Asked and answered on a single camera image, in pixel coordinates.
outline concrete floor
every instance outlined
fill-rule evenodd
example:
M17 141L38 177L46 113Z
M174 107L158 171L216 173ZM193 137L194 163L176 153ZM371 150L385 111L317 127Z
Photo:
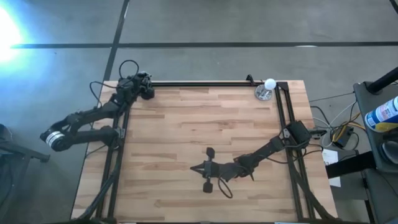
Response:
M18 26L23 44L111 43L122 3L3 0L0 6ZM121 42L398 41L397 21L387 0L134 0ZM18 144L51 158L48 164L30 163L9 223L67 220L86 145L53 152L39 134L68 113L95 105L88 84L103 79L110 49L14 52L14 58L0 62L0 123L12 129ZM313 100L353 91L353 83L395 68L398 47L119 49L111 80L125 59L137 60L154 80L242 80L249 73L258 79L302 79ZM123 72L129 75L129 68ZM350 95L314 105L332 119L353 101ZM358 134L360 151L369 150L366 137ZM347 209L357 203L337 200L339 217L366 220L364 209L356 209L362 205Z

